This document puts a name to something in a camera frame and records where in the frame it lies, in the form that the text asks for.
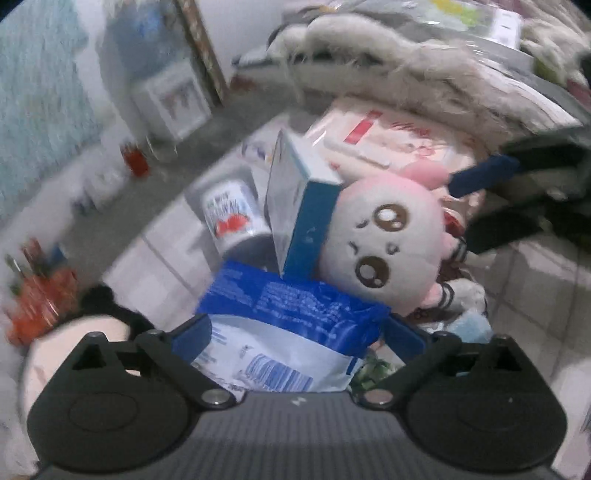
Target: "plush toy face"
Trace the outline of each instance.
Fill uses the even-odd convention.
[[[341,193],[320,257],[324,281],[406,315],[437,278],[444,226],[430,191],[393,174]]]

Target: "blue snack bag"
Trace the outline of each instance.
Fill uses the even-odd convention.
[[[228,261],[197,313],[213,333],[193,365],[240,399],[245,390],[344,390],[389,308]]]

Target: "metal screw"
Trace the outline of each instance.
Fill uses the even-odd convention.
[[[388,390],[376,388],[374,390],[369,390],[365,392],[363,398],[370,405],[384,407],[387,406],[394,399],[394,395],[392,395]]]
[[[201,395],[201,399],[209,405],[222,405],[230,400],[231,393],[221,388],[212,388]]]

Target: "tin can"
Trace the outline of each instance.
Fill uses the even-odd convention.
[[[202,196],[205,222],[224,259],[258,263],[271,240],[271,229],[254,195],[240,179],[220,182]]]

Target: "ribbed plastic surface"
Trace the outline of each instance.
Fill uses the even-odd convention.
[[[389,413],[356,406],[346,393],[250,393],[205,414],[175,452],[121,480],[485,480],[418,449]],[[49,467],[38,480],[96,480]],[[545,468],[504,480],[554,480]]]

